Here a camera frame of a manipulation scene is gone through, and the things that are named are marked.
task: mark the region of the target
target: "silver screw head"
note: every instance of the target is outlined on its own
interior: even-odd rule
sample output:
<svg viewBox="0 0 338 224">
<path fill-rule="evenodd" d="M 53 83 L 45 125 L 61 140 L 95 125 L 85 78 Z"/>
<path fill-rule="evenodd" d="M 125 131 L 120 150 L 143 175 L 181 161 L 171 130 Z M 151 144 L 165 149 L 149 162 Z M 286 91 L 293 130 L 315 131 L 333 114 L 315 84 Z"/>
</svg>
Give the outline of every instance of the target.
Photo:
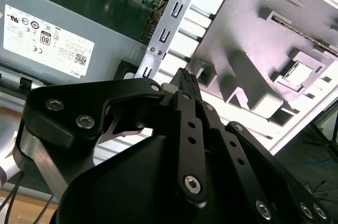
<svg viewBox="0 0 338 224">
<path fill-rule="evenodd" d="M 76 124 L 83 129 L 92 129 L 95 121 L 91 116 L 80 115 L 76 118 Z"/>
<path fill-rule="evenodd" d="M 201 185 L 199 181 L 191 175 L 187 175 L 185 177 L 184 184 L 192 194 L 199 194 L 201 192 Z"/>
<path fill-rule="evenodd" d="M 240 125 L 234 125 L 234 126 L 238 131 L 243 132 L 243 128 Z"/>
<path fill-rule="evenodd" d="M 50 109 L 53 111 L 59 111 L 59 110 L 64 109 L 63 102 L 58 99 L 54 99 L 54 98 L 48 99 L 45 104 L 46 104 L 47 109 Z"/>
<path fill-rule="evenodd" d="M 183 97 L 184 97 L 185 99 L 187 99 L 187 100 L 190 100 L 190 99 L 191 99 L 190 96 L 188 96 L 187 94 L 183 94 Z"/>
<path fill-rule="evenodd" d="M 205 106 L 208 108 L 208 110 L 213 111 L 213 107 L 210 104 L 206 104 Z"/>
<path fill-rule="evenodd" d="M 151 84 L 151 88 L 155 91 L 160 91 L 161 89 L 159 88 L 159 86 L 155 85 L 155 84 Z"/>
<path fill-rule="evenodd" d="M 271 212 L 262 201 L 256 200 L 256 209 L 260 213 L 260 215 L 263 216 L 264 219 L 271 219 Z"/>
<path fill-rule="evenodd" d="M 310 211 L 310 209 L 304 205 L 303 203 L 301 203 L 301 210 L 303 211 L 303 213 L 308 216 L 310 219 L 313 218 L 312 212 Z"/>
<path fill-rule="evenodd" d="M 322 217 L 324 220 L 327 218 L 325 212 L 319 206 L 313 204 L 313 207 L 320 217 Z"/>
</svg>

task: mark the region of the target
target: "power supply label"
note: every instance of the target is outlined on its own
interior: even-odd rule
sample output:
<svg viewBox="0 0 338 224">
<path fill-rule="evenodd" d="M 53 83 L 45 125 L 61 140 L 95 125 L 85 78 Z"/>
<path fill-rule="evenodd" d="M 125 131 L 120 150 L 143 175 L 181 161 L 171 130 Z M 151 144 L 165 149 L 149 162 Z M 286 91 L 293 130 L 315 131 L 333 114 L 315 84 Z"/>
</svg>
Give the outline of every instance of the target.
<svg viewBox="0 0 338 224">
<path fill-rule="evenodd" d="M 94 43 L 6 5 L 4 49 L 76 78 L 87 73 Z"/>
</svg>

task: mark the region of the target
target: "wooden surface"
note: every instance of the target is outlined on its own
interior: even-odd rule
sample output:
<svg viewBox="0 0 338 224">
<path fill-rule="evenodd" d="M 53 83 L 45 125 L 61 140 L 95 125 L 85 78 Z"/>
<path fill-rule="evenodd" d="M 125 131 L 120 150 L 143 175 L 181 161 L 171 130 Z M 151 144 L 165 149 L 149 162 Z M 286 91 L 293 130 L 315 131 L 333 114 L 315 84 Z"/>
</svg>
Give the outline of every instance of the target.
<svg viewBox="0 0 338 224">
<path fill-rule="evenodd" d="M 2 198 L 1 201 L 3 201 L 8 194 L 9 193 L 7 191 L 0 191 L 0 198 Z M 10 224 L 32 224 L 45 205 L 46 202 L 44 201 L 17 195 L 10 215 Z M 49 224 L 57 207 L 58 206 L 56 204 L 50 204 L 39 223 Z M 5 215 L 6 211 L 4 209 L 1 213 L 2 218 Z"/>
</svg>

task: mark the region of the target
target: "barcode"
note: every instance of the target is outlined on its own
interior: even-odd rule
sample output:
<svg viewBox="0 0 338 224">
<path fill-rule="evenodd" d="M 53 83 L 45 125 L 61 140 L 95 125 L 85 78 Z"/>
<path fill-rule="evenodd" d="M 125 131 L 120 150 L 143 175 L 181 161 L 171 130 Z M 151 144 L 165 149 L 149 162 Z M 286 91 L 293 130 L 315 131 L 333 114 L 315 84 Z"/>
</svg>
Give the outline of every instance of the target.
<svg viewBox="0 0 338 224">
<path fill-rule="evenodd" d="M 86 64 L 86 61 L 87 61 L 87 58 L 85 56 L 82 56 L 80 54 L 76 54 L 75 63 L 84 66 Z"/>
</svg>

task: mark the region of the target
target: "blue cable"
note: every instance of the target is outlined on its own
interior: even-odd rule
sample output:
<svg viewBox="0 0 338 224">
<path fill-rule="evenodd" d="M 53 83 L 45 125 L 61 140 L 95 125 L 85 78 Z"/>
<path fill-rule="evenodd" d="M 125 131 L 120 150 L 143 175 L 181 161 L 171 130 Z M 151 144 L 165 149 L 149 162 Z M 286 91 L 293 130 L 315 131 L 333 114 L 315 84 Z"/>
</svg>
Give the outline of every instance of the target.
<svg viewBox="0 0 338 224">
<path fill-rule="evenodd" d="M 290 152 L 288 150 L 284 150 L 285 153 L 287 153 L 288 155 L 292 156 L 297 162 L 305 164 L 305 165 L 322 165 L 322 164 L 326 164 L 330 161 L 332 161 L 332 158 L 322 161 L 322 162 L 304 162 L 302 161 L 300 158 L 298 158 L 293 152 Z"/>
</svg>

